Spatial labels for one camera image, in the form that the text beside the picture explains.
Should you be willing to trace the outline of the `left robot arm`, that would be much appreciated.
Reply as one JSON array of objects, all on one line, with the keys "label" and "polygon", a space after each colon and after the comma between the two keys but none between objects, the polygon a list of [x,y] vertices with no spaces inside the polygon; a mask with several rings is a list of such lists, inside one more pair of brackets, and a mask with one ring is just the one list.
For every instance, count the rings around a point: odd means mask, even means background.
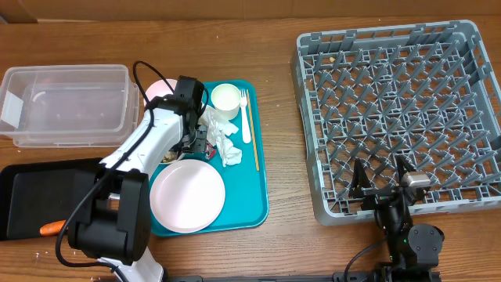
[{"label": "left robot arm", "polygon": [[198,120],[208,103],[204,84],[181,76],[172,94],[147,104],[141,124],[95,171],[74,180],[74,210],[59,233],[71,248],[120,281],[166,281],[149,248],[150,178],[170,150],[205,152],[207,128]]}]

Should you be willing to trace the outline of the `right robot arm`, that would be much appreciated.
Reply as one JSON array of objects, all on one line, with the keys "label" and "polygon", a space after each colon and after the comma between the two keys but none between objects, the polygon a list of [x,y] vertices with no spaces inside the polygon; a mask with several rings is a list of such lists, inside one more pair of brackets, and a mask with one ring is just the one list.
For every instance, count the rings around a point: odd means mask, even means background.
[{"label": "right robot arm", "polygon": [[[346,265],[345,281],[439,281],[439,272],[432,269],[439,264],[439,254],[445,235],[429,224],[414,224],[409,207],[431,188],[431,179],[418,172],[404,157],[396,158],[398,184],[374,189],[357,159],[349,196],[362,199],[361,208],[372,210],[375,223],[383,230],[384,238],[361,250]],[[365,253],[387,244],[390,261],[378,262],[369,272],[351,272],[355,261]]]}]

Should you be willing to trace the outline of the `white bowl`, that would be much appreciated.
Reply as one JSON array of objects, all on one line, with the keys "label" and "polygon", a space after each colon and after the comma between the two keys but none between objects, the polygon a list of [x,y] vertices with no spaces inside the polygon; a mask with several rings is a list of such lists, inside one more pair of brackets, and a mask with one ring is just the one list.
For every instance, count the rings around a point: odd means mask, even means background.
[{"label": "white bowl", "polygon": [[169,151],[161,160],[161,164],[169,165],[171,163],[175,163],[176,161],[180,161],[185,156],[184,153]]}]

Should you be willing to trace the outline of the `white napkin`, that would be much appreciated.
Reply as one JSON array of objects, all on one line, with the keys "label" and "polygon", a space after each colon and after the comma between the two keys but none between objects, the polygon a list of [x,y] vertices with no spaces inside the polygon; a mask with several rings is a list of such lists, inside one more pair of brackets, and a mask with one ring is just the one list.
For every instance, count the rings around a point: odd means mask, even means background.
[{"label": "white napkin", "polygon": [[229,139],[239,131],[233,123],[211,106],[205,107],[199,123],[207,127],[207,141],[217,148],[223,167],[237,165],[242,161],[242,150],[235,147]]}]

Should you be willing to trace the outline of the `red snack wrapper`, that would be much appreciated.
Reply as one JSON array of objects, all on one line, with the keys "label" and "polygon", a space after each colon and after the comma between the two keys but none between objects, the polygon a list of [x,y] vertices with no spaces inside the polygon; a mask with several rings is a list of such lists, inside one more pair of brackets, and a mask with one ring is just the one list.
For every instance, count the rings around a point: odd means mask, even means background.
[{"label": "red snack wrapper", "polygon": [[205,158],[209,161],[216,155],[216,153],[217,149],[207,141],[205,147]]}]

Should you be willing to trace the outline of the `orange carrot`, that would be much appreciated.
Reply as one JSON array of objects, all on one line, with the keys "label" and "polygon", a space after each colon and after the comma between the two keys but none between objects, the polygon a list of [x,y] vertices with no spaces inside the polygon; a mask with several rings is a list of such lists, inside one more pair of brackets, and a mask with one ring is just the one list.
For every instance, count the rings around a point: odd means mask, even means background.
[{"label": "orange carrot", "polygon": [[55,236],[63,229],[65,220],[47,223],[39,229],[39,233],[43,237]]}]

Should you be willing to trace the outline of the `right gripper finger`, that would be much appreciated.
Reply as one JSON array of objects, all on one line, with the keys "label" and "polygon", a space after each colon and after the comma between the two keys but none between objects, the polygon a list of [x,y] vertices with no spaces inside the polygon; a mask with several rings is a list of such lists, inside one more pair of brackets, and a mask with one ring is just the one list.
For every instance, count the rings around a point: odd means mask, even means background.
[{"label": "right gripper finger", "polygon": [[398,184],[401,187],[408,187],[409,182],[406,174],[410,171],[411,166],[408,161],[402,155],[398,155],[395,157],[396,167],[398,171]]},{"label": "right gripper finger", "polygon": [[360,159],[355,160],[349,197],[364,197],[367,190],[371,190],[372,185],[365,172],[363,163]]}]

